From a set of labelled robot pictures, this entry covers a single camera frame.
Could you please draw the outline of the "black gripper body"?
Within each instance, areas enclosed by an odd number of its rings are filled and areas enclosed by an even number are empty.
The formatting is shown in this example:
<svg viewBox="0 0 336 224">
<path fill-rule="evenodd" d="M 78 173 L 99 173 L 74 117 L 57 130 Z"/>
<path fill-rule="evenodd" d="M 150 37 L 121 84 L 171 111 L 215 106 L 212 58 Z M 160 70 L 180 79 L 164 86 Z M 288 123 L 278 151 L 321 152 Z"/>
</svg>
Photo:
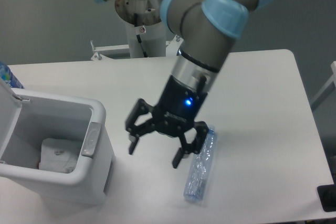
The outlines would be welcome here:
<svg viewBox="0 0 336 224">
<path fill-rule="evenodd" d="M 203 91 L 206 80 L 201 76 L 193 89 L 170 76 L 152 112 L 154 130 L 169 137 L 179 137 L 192 128 L 207 132 L 205 122 L 194 121 L 207 97 Z"/>
</svg>

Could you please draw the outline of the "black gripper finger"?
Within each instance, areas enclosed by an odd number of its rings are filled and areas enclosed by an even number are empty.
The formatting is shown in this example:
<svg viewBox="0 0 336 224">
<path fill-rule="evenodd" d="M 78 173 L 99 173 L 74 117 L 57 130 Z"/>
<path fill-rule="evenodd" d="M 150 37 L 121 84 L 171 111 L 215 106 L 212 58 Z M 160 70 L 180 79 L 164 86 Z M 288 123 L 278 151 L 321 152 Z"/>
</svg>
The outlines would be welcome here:
<svg viewBox="0 0 336 224">
<path fill-rule="evenodd" d="M 195 129 L 196 135 L 192 142 L 188 143 L 185 137 L 185 132 L 190 129 Z M 181 160 L 184 158 L 185 155 L 189 155 L 190 153 L 200 153 L 208 132 L 208 125 L 204 121 L 194 122 L 192 127 L 184 127 L 180 125 L 176 127 L 176 136 L 180 140 L 181 147 L 177 150 L 172 160 L 173 168 L 178 168 Z"/>
<path fill-rule="evenodd" d="M 154 118 L 151 117 L 141 124 L 136 124 L 138 118 L 143 115 L 152 114 L 154 107 L 139 98 L 125 121 L 125 130 L 129 133 L 129 154 L 132 155 L 140 137 L 152 133 L 155 130 Z"/>
</svg>

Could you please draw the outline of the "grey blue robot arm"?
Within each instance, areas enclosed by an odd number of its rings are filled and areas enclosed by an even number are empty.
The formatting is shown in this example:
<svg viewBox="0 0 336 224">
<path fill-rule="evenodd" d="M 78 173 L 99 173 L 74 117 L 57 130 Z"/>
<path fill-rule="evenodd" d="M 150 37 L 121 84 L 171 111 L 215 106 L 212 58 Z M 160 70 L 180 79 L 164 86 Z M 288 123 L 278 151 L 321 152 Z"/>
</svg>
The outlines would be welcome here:
<svg viewBox="0 0 336 224">
<path fill-rule="evenodd" d="M 195 121 L 248 15 L 273 0 L 163 0 L 160 20 L 183 42 L 177 62 L 156 105 L 137 100 L 125 122 L 129 154 L 140 137 L 152 132 L 181 142 L 172 165 L 198 154 L 208 134 L 205 122 Z"/>
</svg>

